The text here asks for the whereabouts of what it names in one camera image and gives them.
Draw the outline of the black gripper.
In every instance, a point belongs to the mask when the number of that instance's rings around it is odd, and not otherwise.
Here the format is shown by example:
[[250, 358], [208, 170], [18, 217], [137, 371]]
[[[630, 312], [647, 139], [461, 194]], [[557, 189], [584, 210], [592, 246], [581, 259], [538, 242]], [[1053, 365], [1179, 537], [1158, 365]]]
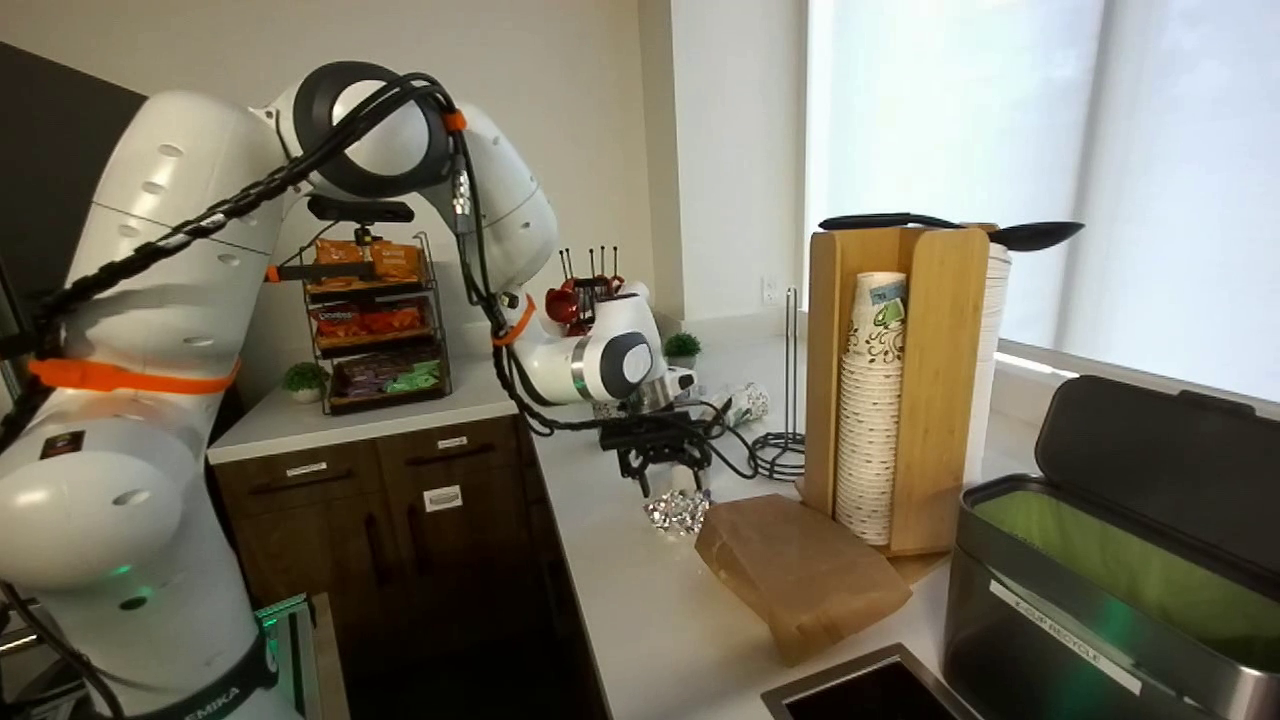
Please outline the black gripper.
[[702, 464], [713, 461], [699, 423], [686, 414], [618, 416], [599, 429], [599, 443], [618, 461], [618, 475], [651, 501], [647, 464], [674, 461], [674, 485], [707, 495]]

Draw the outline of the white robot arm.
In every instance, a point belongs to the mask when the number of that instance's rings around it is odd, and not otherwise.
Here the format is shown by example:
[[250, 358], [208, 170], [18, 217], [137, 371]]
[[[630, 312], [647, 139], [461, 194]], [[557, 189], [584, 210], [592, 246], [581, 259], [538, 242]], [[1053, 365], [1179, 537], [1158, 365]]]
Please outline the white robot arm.
[[203, 487], [299, 196], [427, 199], [493, 349], [542, 404], [630, 399], [662, 371], [639, 294], [581, 336], [538, 315], [527, 280], [552, 259], [557, 214], [496, 119], [434, 75], [331, 62], [261, 112], [147, 97], [96, 182], [64, 290], [2, 345], [35, 399], [0, 453], [0, 583], [71, 662], [96, 720], [299, 720]]

